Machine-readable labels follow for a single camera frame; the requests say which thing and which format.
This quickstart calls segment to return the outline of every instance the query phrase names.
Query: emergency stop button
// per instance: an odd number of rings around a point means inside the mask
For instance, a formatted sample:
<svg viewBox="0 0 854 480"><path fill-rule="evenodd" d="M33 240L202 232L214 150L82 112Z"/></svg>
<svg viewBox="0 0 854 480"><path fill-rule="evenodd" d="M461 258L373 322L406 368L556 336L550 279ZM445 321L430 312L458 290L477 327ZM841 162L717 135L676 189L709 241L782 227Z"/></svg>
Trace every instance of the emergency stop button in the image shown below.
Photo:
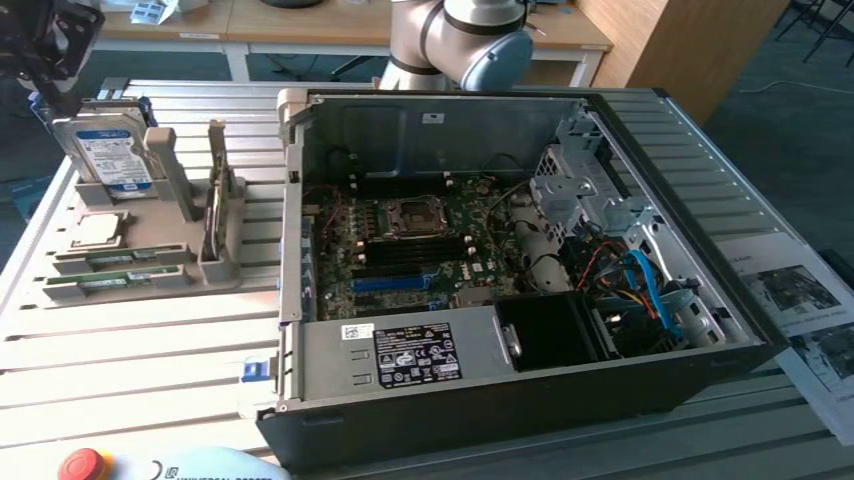
<svg viewBox="0 0 854 480"><path fill-rule="evenodd" d="M66 458L59 480L98 480L105 472L105 457L91 448L82 448Z"/></svg>

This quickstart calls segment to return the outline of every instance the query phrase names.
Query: metal work table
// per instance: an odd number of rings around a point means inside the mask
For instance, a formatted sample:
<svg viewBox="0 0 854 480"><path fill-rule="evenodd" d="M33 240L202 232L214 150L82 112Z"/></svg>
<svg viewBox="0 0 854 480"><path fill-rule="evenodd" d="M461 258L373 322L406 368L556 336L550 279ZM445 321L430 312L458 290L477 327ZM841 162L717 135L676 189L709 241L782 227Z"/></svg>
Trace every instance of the metal work table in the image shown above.
<svg viewBox="0 0 854 480"><path fill-rule="evenodd" d="M250 182L239 253L246 282L234 293L61 310L35 306L31 290L50 272L45 259L71 221L77 174L63 163L0 278L4 478L55 478L65 455L85 446L134 452L215 444L275 461L254 422L238 415L246 398L238 375L243 359L271 355L279 337L286 173L274 109L286 86L134 81L126 90L151 98L162 126L175 128L191 177L206 176L211 162L207 122L227 121L230 161ZM668 98L650 90L604 93L716 240L789 230ZM712 386L670 414L350 473L371 472L437 479L842 478L854 475L854 450L840 446L770 363Z"/></svg>

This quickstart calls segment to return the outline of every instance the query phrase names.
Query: blue sticker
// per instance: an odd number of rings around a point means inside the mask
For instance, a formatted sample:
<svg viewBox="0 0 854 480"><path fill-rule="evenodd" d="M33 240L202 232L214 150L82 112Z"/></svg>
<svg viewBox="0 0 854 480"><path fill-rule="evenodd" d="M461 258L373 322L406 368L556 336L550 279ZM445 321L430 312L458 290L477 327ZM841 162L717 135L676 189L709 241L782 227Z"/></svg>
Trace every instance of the blue sticker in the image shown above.
<svg viewBox="0 0 854 480"><path fill-rule="evenodd" d="M110 138L131 138L127 130L87 130L78 132L81 140L107 140Z"/></svg>

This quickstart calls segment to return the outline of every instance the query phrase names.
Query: black cable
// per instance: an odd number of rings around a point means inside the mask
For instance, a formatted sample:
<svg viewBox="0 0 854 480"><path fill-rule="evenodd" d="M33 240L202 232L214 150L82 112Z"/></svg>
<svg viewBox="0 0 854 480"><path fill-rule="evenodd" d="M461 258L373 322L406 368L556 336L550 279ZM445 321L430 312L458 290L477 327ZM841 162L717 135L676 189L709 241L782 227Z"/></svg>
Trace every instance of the black cable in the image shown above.
<svg viewBox="0 0 854 480"><path fill-rule="evenodd" d="M564 261L561 260L561 257L558 255L556 255L554 253L544 253L540 257L537 257L537 260L532 262L532 265L525 267L525 270L522 271L522 273L530 272L532 269L537 266L540 262L544 261L545 258L554 258L558 261L558 263L564 265Z"/></svg>
<svg viewBox="0 0 854 480"><path fill-rule="evenodd" d="M510 232L517 227L518 223L528 225L529 230L532 230L534 233L540 233L540 227L534 225L532 222L529 222L528 220L513 220L512 222L509 222L508 232Z"/></svg>
<svg viewBox="0 0 854 480"><path fill-rule="evenodd" d="M498 198L498 200L496 200L496 203L490 206L490 208L486 211L486 216L484 217L484 222L486 224L486 233L490 236L490 243L493 244L493 246L496 248L500 248L498 246L498 242L496 241L496 235L493 235L493 229L490 228L490 218L493 217L493 213L496 212L496 208L501 205L501 203L510 198L510 196L522 189L522 187L525 187L529 184L529 180L524 180L522 182L520 182L513 188L510 188L510 190L508 190L502 196Z"/></svg>
<svg viewBox="0 0 854 480"><path fill-rule="evenodd" d="M315 55L315 59L311 61L311 65L309 65L309 68L306 69L306 71L297 75L297 80L299 80L301 82L303 81L303 79L306 78L306 76L311 73L311 71L315 68L315 65L318 63L318 59L321 58L321 55Z"/></svg>
<svg viewBox="0 0 854 480"><path fill-rule="evenodd" d="M19 110L18 107L13 105L13 101L10 100L10 92L13 92L14 94L14 89L19 88L18 82L15 80L7 81L6 78L0 80L0 82L3 82L0 83L0 106L8 110L7 113L13 118L19 118L22 120L34 118L34 113L30 110Z"/></svg>
<svg viewBox="0 0 854 480"><path fill-rule="evenodd" d="M509 153L497 153L490 158L488 158L486 162L484 162L484 164L481 165L481 170L482 171L486 170L486 166L500 158L506 158L508 160L510 160L517 165L517 167L520 167L520 170L522 170L524 172L529 171L529 169L522 166L520 159L513 155L510 155Z"/></svg>
<svg viewBox="0 0 854 480"><path fill-rule="evenodd" d="M294 70L291 70L287 66L285 66L285 64L282 62L279 62L279 59L277 58L277 56L274 54L269 53L266 55L266 57L279 67L278 70L273 71L274 73L281 73L283 75L293 75L298 82L303 82L306 76L311 73L311 71L315 68L315 65L318 63L318 59L321 58L321 55L315 55L315 58L311 61L311 65L309 65L309 68L306 69L306 71L303 73L295 73ZM293 60L295 58L297 58L297 55L293 55L290 57L286 57L286 60Z"/></svg>

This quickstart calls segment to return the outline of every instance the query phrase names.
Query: wire bundle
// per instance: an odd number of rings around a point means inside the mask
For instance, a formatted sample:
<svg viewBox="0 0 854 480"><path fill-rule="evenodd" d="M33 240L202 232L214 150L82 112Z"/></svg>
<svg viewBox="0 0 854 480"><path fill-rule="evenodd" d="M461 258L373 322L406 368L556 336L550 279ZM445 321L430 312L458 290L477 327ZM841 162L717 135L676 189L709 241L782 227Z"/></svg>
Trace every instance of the wire bundle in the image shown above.
<svg viewBox="0 0 854 480"><path fill-rule="evenodd" d="M592 223L586 223L585 228L589 230L588 244L596 246L596 249L580 276L577 290L598 291L601 296L632 300L644 306L650 318L660 319L665 329L681 338L682 332L661 298L664 275L658 265L640 250L632 250L622 243L606 240L601 229L594 228ZM604 260L609 259L610 263L597 270Z"/></svg>

